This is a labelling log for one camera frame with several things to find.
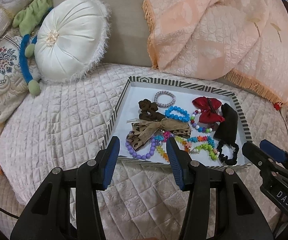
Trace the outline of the leopard print burlap bow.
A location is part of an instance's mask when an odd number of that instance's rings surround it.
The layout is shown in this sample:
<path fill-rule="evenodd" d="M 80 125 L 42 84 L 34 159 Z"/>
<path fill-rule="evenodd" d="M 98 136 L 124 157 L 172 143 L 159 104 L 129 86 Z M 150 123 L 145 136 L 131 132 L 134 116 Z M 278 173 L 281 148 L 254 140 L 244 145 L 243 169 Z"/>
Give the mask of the leopard print burlap bow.
<path fill-rule="evenodd" d="M 140 120 L 131 122 L 132 131 L 127 135 L 126 141 L 135 151 L 140 150 L 155 133 L 160 130 L 169 131 L 172 134 L 188 139 L 191 136 L 190 126 L 178 120 L 164 118 L 161 121 Z"/>

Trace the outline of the red satin bow clip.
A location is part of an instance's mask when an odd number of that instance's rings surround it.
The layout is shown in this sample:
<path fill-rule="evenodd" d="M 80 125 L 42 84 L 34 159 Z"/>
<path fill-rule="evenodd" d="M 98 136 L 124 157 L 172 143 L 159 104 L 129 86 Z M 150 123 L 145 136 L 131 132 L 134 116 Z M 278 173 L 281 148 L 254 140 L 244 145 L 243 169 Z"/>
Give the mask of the red satin bow clip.
<path fill-rule="evenodd" d="M 223 122 L 224 117 L 218 114 L 218 110 L 221 107 L 222 103 L 216 98 L 207 98 L 201 96 L 195 98 L 192 101 L 192 104 L 201 110 L 201 115 L 199 117 L 199 122 L 202 124 L 213 124 L 216 122 Z"/>

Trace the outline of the black scrunchie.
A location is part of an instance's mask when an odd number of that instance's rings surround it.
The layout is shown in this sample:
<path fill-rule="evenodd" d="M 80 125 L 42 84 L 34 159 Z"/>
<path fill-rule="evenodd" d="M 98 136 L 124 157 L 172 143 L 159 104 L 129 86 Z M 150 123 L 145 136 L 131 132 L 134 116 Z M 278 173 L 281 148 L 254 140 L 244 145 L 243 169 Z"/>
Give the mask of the black scrunchie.
<path fill-rule="evenodd" d="M 228 144 L 224 140 L 220 140 L 216 149 L 219 153 L 218 158 L 223 164 L 228 166 L 237 164 L 239 146 L 236 142 Z"/>

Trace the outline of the black velvet bow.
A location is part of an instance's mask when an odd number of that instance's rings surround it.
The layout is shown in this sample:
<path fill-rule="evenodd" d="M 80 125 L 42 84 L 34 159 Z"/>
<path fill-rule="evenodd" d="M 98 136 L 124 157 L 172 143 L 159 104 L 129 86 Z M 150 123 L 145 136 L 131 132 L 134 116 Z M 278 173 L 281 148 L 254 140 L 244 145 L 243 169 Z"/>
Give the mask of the black velvet bow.
<path fill-rule="evenodd" d="M 237 138 L 238 114 L 227 103 L 224 103 L 221 106 L 221 112 L 222 117 L 225 120 L 218 126 L 214 133 L 214 138 L 217 140 L 223 140 L 225 144 L 232 146 Z"/>

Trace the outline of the striped black white tray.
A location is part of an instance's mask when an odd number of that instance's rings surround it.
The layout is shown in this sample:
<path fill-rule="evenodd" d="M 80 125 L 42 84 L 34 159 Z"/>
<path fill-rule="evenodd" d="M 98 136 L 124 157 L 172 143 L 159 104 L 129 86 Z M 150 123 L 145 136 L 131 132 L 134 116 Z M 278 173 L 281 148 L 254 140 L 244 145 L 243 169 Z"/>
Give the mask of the striped black white tray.
<path fill-rule="evenodd" d="M 131 76 L 121 93 L 121 96 L 113 110 L 107 131 L 101 147 L 107 148 L 110 139 L 117 136 L 120 140 L 120 160 L 132 161 L 147 165 L 169 165 L 169 159 L 165 152 L 168 138 L 174 136 L 179 147 L 187 151 L 193 160 L 198 160 L 209 168 L 221 170 L 224 168 L 216 149 L 220 140 L 214 138 L 220 122 L 213 124 L 202 124 L 199 122 L 201 110 L 197 109 L 192 101 L 195 98 L 205 96 L 216 98 L 222 105 L 227 103 L 238 114 L 238 129 L 236 143 L 239 146 L 238 162 L 234 166 L 244 166 L 249 163 L 241 149 L 245 142 L 250 142 L 252 137 L 248 123 L 243 114 L 237 97 L 233 92 L 170 79 L 153 77 Z M 147 141 L 140 150 L 135 151 L 126 141 L 127 135 L 132 131 L 131 122 L 140 121 L 139 101 L 148 99 L 155 102 L 158 112 L 165 118 L 187 123 L 192 132 L 186 139 L 169 131 L 160 130 Z"/>

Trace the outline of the quilted beige bedspread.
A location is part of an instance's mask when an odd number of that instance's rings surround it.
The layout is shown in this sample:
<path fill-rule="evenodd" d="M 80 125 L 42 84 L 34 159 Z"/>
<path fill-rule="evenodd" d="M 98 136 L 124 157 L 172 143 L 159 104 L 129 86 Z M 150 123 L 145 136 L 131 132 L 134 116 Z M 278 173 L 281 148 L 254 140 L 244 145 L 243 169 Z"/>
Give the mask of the quilted beige bedspread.
<path fill-rule="evenodd" d="M 252 141 L 267 139 L 288 151 L 288 108 L 273 105 L 244 90 L 160 73 L 147 67 L 103 64 L 86 79 L 68 85 L 42 85 L 13 112 L 0 136 L 0 207 L 19 216 L 54 167 L 76 168 L 100 149 L 113 108 L 129 76 L 151 76 L 230 90 L 245 114 Z M 279 210 L 259 190 L 255 166 L 238 171 L 271 227 Z M 119 161 L 113 181 L 98 192 L 107 239 L 177 239 L 188 193 L 175 184 L 171 170 Z"/>

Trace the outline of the brown scrunchie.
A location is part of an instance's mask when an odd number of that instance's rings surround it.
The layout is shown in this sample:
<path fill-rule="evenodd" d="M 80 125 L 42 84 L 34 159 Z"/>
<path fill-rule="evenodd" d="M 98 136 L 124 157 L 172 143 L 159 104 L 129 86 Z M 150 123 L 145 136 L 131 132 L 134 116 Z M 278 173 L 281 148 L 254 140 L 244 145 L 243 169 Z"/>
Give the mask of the brown scrunchie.
<path fill-rule="evenodd" d="M 163 114 L 158 112 L 157 104 L 148 99 L 139 101 L 139 108 L 141 110 L 141 113 L 139 114 L 140 120 L 161 121 L 165 118 Z"/>

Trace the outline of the beige upholstered headboard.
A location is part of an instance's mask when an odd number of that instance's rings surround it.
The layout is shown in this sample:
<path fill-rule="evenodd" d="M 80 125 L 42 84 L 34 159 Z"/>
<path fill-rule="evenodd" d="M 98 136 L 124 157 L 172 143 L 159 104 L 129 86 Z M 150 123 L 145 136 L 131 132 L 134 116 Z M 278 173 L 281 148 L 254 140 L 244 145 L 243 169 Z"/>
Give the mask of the beige upholstered headboard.
<path fill-rule="evenodd" d="M 57 6 L 65 0 L 53 0 Z M 105 63 L 151 67 L 147 52 L 149 30 L 142 9 L 144 0 L 101 0 L 110 9 L 110 38 Z"/>

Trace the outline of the floral embroidered cushion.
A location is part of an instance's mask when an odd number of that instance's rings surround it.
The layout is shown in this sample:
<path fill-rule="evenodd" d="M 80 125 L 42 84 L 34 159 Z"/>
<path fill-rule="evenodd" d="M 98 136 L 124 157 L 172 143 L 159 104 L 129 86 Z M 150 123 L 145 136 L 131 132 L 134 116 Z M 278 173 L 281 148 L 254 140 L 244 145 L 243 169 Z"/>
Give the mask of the floral embroidered cushion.
<path fill-rule="evenodd" d="M 0 135 L 8 118 L 29 92 L 19 65 L 21 40 L 15 29 L 0 40 Z"/>

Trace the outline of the round white satin cushion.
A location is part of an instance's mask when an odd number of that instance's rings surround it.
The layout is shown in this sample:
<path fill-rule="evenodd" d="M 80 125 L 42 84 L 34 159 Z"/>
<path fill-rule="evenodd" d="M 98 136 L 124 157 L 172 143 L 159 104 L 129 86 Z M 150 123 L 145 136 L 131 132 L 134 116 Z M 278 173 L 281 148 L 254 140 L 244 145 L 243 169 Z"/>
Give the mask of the round white satin cushion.
<path fill-rule="evenodd" d="M 68 83 L 92 72 L 109 39 L 109 8 L 100 0 L 65 0 L 45 17 L 37 35 L 35 61 L 42 79 Z"/>

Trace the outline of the peach fringed blanket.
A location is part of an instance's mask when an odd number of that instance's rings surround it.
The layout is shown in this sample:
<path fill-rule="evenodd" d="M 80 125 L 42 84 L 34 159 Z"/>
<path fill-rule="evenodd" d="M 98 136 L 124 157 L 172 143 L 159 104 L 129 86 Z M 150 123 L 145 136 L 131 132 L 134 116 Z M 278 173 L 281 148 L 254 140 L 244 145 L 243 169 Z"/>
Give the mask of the peach fringed blanket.
<path fill-rule="evenodd" d="M 148 54 L 164 73 L 225 80 L 288 106 L 281 0 L 144 0 Z"/>

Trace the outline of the green blue plush toy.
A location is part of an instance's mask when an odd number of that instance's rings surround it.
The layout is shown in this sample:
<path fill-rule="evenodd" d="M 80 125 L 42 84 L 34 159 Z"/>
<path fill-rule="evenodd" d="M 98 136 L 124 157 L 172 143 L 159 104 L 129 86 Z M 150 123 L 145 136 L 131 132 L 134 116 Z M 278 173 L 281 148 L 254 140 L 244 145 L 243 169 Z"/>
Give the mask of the green blue plush toy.
<path fill-rule="evenodd" d="M 38 96 L 41 88 L 40 84 L 32 77 L 28 66 L 28 59 L 34 55 L 37 42 L 37 37 L 31 38 L 31 35 L 51 10 L 52 0 L 33 0 L 26 8 L 17 13 L 12 22 L 12 26 L 18 27 L 22 36 L 19 66 L 32 96 Z"/>

